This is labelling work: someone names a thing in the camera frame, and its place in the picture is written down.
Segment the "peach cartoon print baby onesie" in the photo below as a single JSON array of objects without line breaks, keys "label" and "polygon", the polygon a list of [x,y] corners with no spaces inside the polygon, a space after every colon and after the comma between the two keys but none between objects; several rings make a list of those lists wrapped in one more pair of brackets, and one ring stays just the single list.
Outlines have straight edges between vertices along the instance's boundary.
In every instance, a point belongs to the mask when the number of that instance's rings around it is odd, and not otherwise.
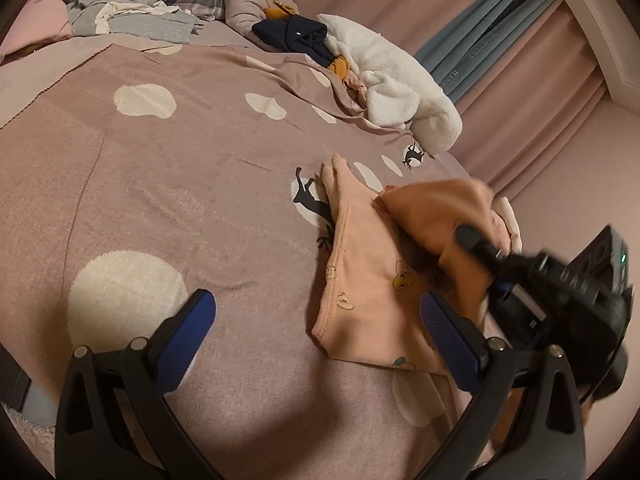
[{"label": "peach cartoon print baby onesie", "polygon": [[323,167],[322,181],[334,231],[312,336],[334,360],[445,374],[420,321],[420,300],[441,288],[454,310],[483,325],[489,274],[454,231],[474,226],[512,254],[494,211],[498,198],[476,179],[390,185],[377,193],[338,155]]}]

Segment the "white fluffy fleece garment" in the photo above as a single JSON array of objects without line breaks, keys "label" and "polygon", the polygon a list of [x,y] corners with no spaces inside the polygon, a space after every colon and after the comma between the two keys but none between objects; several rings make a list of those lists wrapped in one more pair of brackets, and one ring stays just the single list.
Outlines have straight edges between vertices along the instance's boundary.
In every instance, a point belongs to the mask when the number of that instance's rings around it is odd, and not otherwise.
[{"label": "white fluffy fleece garment", "polygon": [[368,121],[383,128],[407,126],[423,151],[445,153],[462,133],[454,103],[408,52],[348,18],[319,14],[326,46],[341,55],[363,84]]}]

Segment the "pink curtain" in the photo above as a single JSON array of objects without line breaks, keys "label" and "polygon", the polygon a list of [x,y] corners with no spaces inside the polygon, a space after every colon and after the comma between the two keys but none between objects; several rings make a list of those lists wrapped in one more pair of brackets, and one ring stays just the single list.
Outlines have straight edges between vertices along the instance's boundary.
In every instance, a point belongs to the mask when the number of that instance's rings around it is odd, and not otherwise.
[{"label": "pink curtain", "polygon": [[[476,0],[294,0],[303,14],[335,14],[416,56]],[[521,192],[567,144],[605,92],[596,57],[561,0],[454,102],[463,131],[452,154],[473,177]]]}]

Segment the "blue grey curtain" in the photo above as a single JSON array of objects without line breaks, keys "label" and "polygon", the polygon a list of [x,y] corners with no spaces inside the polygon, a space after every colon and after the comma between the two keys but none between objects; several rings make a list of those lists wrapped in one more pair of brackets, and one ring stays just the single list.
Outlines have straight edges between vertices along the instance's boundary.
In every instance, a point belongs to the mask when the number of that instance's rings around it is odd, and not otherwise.
[{"label": "blue grey curtain", "polygon": [[416,52],[452,102],[475,86],[506,51],[561,0],[476,0]]}]

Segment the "mustard yellow garment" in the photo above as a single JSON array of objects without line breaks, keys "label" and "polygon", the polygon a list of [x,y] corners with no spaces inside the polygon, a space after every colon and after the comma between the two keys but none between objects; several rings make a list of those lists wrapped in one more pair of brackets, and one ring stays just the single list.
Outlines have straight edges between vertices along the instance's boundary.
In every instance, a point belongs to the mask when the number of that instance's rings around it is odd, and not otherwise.
[{"label": "mustard yellow garment", "polygon": [[[274,9],[266,9],[265,14],[267,18],[274,18],[275,20],[282,20],[282,18],[289,18],[292,15],[300,15],[298,12],[288,10],[283,4],[278,3]],[[330,72],[334,73],[341,80],[345,80],[347,77],[350,66],[346,61],[346,58],[341,55],[335,55],[335,60],[327,68]]]}]

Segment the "mauve polka dot blanket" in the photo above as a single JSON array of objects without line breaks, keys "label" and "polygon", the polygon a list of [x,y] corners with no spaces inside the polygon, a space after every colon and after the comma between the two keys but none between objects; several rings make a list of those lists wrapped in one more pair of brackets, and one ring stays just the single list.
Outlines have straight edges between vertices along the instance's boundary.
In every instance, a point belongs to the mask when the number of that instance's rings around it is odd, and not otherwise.
[{"label": "mauve polka dot blanket", "polygon": [[1,70],[1,342],[58,409],[74,350],[216,318],[166,400],[227,479],[411,479],[464,399],[449,374],[334,360],[311,330],[334,220],[322,169],[374,192],[460,179],[300,54],[79,38]]}]

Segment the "navy blue garment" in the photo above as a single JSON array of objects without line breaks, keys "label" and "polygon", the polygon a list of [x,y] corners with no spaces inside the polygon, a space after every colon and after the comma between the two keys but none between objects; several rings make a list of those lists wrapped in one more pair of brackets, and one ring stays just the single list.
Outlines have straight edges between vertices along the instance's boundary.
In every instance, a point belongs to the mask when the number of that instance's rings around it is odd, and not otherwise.
[{"label": "navy blue garment", "polygon": [[282,52],[306,54],[322,67],[329,67],[335,60],[326,46],[328,28],[310,18],[297,14],[282,20],[266,18],[255,23],[252,32],[264,44]]}]

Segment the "pink folded garment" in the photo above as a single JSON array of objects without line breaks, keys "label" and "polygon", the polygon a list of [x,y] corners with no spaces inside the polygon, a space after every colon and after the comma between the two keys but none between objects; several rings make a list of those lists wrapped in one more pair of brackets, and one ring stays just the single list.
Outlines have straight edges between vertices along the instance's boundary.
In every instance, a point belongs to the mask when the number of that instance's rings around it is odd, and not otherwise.
[{"label": "pink folded garment", "polygon": [[72,29],[63,0],[27,0],[1,44],[1,59],[27,47],[70,38]]}]

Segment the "grey and white garment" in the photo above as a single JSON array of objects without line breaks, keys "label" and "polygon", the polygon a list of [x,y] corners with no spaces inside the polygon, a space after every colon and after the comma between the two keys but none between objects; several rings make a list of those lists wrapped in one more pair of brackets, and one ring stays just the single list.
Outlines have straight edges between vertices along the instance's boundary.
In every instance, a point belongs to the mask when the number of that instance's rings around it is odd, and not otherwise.
[{"label": "grey and white garment", "polygon": [[205,24],[162,0],[72,0],[67,11],[74,37],[125,34],[188,44]]}]

